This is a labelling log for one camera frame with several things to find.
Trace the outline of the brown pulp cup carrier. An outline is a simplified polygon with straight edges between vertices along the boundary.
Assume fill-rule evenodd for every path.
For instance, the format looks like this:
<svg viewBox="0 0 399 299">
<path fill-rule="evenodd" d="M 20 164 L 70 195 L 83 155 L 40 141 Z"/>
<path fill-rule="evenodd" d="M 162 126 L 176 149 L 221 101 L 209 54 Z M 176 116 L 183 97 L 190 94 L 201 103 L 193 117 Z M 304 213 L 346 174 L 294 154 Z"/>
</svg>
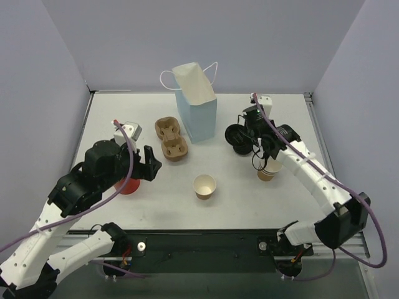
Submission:
<svg viewBox="0 0 399 299">
<path fill-rule="evenodd" d="M 177 162 L 188 154 L 188 145 L 180 135 L 180 130 L 178 120 L 172 116 L 160 118 L 155 122 L 155 131 L 161 140 L 163 155 L 172 162 Z"/>
</svg>

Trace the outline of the brown paper cup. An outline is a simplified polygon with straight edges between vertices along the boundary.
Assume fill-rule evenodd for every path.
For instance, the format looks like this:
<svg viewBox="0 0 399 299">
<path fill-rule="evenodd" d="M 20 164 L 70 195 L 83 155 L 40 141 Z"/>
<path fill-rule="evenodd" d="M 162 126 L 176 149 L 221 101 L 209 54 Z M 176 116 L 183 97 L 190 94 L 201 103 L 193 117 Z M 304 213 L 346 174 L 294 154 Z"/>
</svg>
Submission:
<svg viewBox="0 0 399 299">
<path fill-rule="evenodd" d="M 216 190 L 216 180 L 208 174 L 200 174 L 193 181 L 196 197 L 201 200 L 209 199 Z"/>
</svg>

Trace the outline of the light blue paper bag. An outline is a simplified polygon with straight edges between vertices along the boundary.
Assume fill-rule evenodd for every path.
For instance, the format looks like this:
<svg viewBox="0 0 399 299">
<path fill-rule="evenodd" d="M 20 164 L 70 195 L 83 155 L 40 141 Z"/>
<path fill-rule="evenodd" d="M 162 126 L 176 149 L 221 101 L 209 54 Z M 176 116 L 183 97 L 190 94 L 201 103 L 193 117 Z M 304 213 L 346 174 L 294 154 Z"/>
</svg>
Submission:
<svg viewBox="0 0 399 299">
<path fill-rule="evenodd" d="M 214 80 L 209 80 L 205 74 L 211 68 L 217 74 L 218 63 L 213 62 L 203 69 L 199 63 L 190 62 L 160 74 L 162 86 L 175 93 L 178 113 L 193 144 L 212 139 L 216 130 L 218 102 L 213 90 Z M 164 84 L 166 73 L 173 75 L 174 88 Z"/>
</svg>

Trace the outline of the black cup lid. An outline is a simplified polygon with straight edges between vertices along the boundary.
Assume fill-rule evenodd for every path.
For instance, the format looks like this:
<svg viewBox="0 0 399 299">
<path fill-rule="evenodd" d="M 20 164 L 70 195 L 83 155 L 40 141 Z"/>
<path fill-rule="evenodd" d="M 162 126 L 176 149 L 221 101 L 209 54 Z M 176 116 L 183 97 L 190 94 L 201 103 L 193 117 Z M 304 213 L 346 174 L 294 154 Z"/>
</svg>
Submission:
<svg viewBox="0 0 399 299">
<path fill-rule="evenodd" d="M 229 125 L 224 133 L 226 141 L 233 147 L 247 146 L 251 140 L 244 135 L 244 126 L 240 124 Z"/>
</svg>

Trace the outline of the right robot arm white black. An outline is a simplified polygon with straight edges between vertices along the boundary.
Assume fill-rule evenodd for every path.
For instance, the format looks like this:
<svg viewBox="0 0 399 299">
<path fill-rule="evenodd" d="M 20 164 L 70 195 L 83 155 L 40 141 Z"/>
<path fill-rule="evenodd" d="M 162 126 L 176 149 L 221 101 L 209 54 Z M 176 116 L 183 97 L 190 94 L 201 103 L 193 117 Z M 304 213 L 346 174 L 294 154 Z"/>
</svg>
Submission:
<svg viewBox="0 0 399 299">
<path fill-rule="evenodd" d="M 289 126 L 266 122 L 261 110 L 251 106 L 243 111 L 244 133 L 262 148 L 265 158 L 285 166 L 310 192 L 324 218 L 314 222 L 293 222 L 281 229 L 276 245 L 290 254 L 299 245 L 322 242 L 337 249 L 359 233 L 367 223 L 367 211 L 349 192 L 327 178 L 327 170 L 318 162 L 300 136 Z"/>
</svg>

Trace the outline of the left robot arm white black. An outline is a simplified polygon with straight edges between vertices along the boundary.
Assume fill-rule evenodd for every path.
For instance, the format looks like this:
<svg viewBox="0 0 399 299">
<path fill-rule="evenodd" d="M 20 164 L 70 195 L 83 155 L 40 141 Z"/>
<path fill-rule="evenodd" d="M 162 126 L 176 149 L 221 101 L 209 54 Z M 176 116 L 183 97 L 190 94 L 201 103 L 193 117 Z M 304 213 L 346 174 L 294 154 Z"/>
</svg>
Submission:
<svg viewBox="0 0 399 299">
<path fill-rule="evenodd" d="M 88 261 L 102 255 L 119 256 L 132 248 L 127 233 L 106 223 L 84 241 L 54 254 L 53 251 L 83 212 L 102 200 L 105 191 L 124 179 L 155 179 L 161 162 L 151 146 L 139 150 L 102 140 L 85 152 L 84 160 L 62 176 L 19 247 L 1 264 L 3 298 L 49 298 L 57 285 Z"/>
</svg>

